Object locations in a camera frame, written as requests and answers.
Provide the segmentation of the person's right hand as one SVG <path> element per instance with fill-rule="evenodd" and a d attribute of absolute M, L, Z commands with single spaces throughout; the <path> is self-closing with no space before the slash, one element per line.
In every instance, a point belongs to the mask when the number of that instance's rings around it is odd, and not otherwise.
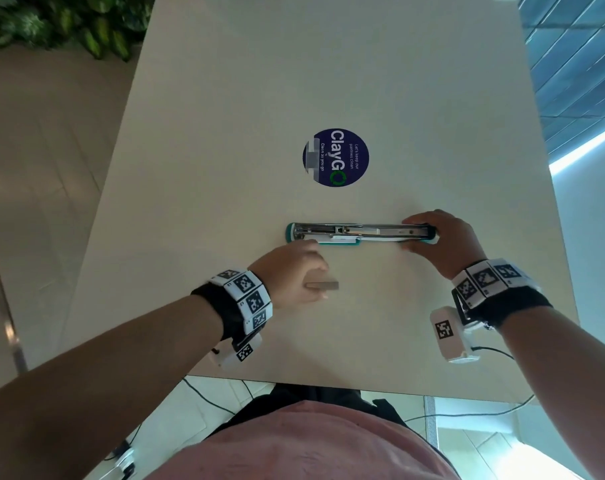
<path fill-rule="evenodd" d="M 488 259 L 470 224 L 442 209 L 415 214 L 402 221 L 408 224 L 429 224 L 436 228 L 438 239 L 433 253 L 413 253 L 425 258 L 447 280 Z"/>

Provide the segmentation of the person's left hand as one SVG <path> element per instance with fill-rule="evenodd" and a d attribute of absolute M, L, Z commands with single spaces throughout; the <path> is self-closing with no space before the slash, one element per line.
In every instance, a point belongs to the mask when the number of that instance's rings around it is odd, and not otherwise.
<path fill-rule="evenodd" d="M 320 254 L 317 241 L 296 241 L 275 248 L 248 266 L 266 287 L 276 310 L 321 300 L 302 300 L 309 272 L 327 272 L 329 266 Z"/>

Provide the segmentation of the teal stapler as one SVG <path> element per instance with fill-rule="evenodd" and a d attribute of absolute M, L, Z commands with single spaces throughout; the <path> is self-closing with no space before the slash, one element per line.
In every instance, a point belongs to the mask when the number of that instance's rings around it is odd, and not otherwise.
<path fill-rule="evenodd" d="M 359 245 L 361 241 L 431 242 L 437 231 L 429 224 L 291 223 L 284 236 L 287 243 L 315 240 L 323 245 Z"/>

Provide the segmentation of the person's right forearm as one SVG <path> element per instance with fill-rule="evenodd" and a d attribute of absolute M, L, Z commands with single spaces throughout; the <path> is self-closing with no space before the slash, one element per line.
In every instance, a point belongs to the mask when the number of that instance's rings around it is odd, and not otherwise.
<path fill-rule="evenodd" d="M 510 315 L 498 331 L 572 453 L 605 480 L 605 344 L 546 306 Z"/>

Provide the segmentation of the person's left forearm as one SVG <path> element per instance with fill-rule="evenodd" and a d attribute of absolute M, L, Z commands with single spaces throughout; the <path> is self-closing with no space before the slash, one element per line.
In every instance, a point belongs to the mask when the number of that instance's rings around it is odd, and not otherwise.
<path fill-rule="evenodd" d="M 84 480 L 217 345 L 220 316 L 187 296 L 0 388 L 0 480 Z"/>

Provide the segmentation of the left marker wristband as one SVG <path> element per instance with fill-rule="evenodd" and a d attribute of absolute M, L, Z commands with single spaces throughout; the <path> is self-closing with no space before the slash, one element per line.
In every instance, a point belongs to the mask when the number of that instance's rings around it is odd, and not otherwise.
<path fill-rule="evenodd" d="M 238 350 L 273 316 L 272 299 L 265 284 L 248 270 L 227 269 L 191 291 L 202 297 L 223 322 L 222 339 Z"/>

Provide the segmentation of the marker wristband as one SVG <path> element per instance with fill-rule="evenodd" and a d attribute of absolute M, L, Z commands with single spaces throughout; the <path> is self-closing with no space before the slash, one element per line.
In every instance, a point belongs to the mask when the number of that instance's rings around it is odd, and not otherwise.
<path fill-rule="evenodd" d="M 222 339 L 238 350 L 273 316 L 272 299 L 265 284 L 248 270 L 227 269 L 191 291 L 202 297 L 223 322 Z"/>
<path fill-rule="evenodd" d="M 480 260 L 451 281 L 464 328 L 477 324 L 498 330 L 507 318 L 532 308 L 552 308 L 536 281 L 504 258 Z"/>

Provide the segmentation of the right marker wristband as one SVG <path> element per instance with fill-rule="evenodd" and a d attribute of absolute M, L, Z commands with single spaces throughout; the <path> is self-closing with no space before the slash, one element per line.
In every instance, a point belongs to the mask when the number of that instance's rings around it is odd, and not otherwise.
<path fill-rule="evenodd" d="M 552 308 L 536 281 L 504 258 L 480 260 L 451 281 L 464 328 L 477 324 L 498 330 L 507 318 L 532 308 Z"/>

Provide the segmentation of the black garment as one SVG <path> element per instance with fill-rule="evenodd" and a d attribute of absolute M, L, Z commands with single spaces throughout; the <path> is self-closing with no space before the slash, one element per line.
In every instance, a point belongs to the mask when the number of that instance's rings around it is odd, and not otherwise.
<path fill-rule="evenodd" d="M 277 383 L 269 394 L 260 395 L 251 400 L 235 416 L 216 428 L 209 437 L 226 428 L 262 417 L 302 401 L 342 406 L 409 428 L 386 399 L 375 399 L 372 403 L 369 403 L 362 398 L 360 390 Z"/>

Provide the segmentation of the round blue sticker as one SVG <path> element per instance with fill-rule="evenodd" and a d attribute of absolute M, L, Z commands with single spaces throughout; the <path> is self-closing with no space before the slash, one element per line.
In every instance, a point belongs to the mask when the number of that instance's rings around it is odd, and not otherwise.
<path fill-rule="evenodd" d="M 364 176 L 370 152 L 356 133 L 344 128 L 327 128 L 308 140 L 302 161 L 306 173 L 317 184 L 344 188 Z"/>

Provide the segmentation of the pink shirt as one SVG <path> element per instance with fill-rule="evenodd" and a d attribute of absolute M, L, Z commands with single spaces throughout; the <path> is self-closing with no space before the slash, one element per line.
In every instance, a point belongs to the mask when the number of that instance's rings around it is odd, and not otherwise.
<path fill-rule="evenodd" d="M 145 480 L 460 480 L 406 426 L 303 401 L 188 446 Z"/>

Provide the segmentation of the white plug adapter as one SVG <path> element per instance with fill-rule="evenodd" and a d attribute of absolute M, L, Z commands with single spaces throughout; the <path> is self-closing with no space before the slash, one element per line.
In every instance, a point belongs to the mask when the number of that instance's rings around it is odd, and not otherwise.
<path fill-rule="evenodd" d="M 105 480 L 111 473 L 120 473 L 120 480 L 130 480 L 136 472 L 135 451 L 133 449 L 133 440 L 125 439 L 116 447 L 110 456 L 104 459 L 104 462 L 113 461 L 113 467 L 107 471 L 99 480 Z"/>

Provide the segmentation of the green leafy plant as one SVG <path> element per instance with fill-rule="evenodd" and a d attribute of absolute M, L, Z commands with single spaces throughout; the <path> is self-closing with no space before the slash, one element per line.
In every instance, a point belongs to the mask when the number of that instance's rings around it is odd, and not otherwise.
<path fill-rule="evenodd" d="M 127 63 L 142 45 L 155 0 L 0 0 L 0 49 L 82 47 Z"/>

